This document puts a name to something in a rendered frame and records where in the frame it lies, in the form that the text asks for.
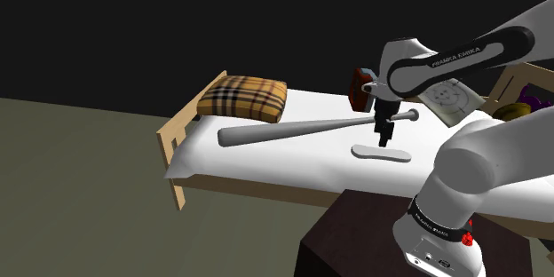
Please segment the red box with grey edge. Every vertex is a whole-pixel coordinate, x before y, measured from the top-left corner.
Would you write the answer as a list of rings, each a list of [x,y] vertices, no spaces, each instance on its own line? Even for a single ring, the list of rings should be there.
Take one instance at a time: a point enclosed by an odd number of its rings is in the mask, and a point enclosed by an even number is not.
[[[369,68],[355,68],[352,74],[352,81],[349,89],[348,99],[353,111],[369,113],[373,106],[374,97],[362,90],[366,83],[373,82],[376,74]]]

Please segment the grey flat oval object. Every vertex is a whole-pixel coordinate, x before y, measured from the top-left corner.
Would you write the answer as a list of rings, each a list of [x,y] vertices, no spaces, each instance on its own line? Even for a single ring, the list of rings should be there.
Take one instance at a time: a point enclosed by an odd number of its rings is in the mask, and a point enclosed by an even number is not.
[[[412,155],[398,149],[373,147],[365,145],[353,145],[351,153],[360,159],[384,160],[390,162],[410,162]]]

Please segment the white square cushion with target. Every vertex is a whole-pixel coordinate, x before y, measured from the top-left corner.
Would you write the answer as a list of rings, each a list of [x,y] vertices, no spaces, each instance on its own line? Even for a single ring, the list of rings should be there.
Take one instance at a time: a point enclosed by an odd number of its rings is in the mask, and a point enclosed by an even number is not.
[[[486,100],[457,79],[435,83],[417,96],[447,127],[460,123]]]

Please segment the wooden bed with white mattress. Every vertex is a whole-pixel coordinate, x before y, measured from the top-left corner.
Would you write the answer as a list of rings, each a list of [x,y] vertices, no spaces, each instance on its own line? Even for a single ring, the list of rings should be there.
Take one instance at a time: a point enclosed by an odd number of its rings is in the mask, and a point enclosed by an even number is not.
[[[453,130],[427,107],[419,119],[396,124],[390,148],[409,162],[360,159],[354,145],[373,146],[378,137],[361,125],[296,138],[222,147],[218,130],[241,120],[199,116],[187,103],[157,132],[178,208],[188,187],[328,207],[346,189],[411,198],[430,174],[439,147]],[[525,236],[554,240],[554,142],[547,146],[548,175],[494,189],[480,212]]]

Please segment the grey baseball bat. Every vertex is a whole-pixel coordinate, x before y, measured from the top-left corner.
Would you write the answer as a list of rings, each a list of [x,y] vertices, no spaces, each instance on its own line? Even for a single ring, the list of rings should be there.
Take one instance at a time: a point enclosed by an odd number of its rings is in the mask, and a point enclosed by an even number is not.
[[[374,116],[335,119],[299,121],[288,123],[256,124],[238,127],[221,128],[218,131],[218,144],[222,147],[241,146],[276,139],[298,137],[323,131],[375,123]]]

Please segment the dark robot stand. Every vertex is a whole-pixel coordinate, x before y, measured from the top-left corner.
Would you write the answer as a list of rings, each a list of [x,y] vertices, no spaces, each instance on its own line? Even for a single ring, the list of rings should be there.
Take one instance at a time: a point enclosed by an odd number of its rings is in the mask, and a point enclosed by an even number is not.
[[[410,200],[345,190],[301,240],[294,277],[429,277],[409,265],[392,226]],[[487,277],[534,277],[528,239],[475,213]]]

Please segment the olive yellow round object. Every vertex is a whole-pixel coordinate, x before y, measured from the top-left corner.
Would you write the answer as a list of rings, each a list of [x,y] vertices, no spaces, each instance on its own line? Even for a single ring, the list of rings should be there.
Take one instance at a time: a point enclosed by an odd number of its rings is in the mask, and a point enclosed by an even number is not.
[[[497,120],[508,122],[531,113],[532,108],[530,105],[516,102],[498,108],[493,112],[492,117]]]

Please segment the tan plaid pillow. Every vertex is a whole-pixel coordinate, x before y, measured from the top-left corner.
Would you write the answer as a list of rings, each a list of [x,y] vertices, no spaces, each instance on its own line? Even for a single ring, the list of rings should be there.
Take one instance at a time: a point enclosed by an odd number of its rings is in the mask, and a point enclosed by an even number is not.
[[[216,115],[278,123],[288,97],[282,81],[244,75],[227,75],[199,99],[198,115]]]

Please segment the purple object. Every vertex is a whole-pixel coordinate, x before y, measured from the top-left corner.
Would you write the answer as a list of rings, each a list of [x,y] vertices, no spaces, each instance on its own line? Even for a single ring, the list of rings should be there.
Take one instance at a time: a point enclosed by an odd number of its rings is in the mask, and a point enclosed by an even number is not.
[[[518,102],[519,103],[524,103],[524,104],[529,105],[531,107],[532,112],[543,109],[543,108],[546,108],[546,107],[552,107],[553,106],[553,104],[548,100],[541,101],[540,99],[538,99],[535,96],[527,96],[526,91],[528,90],[528,88],[529,88],[529,84],[522,88],[522,90],[519,94],[519,97],[518,97]]]

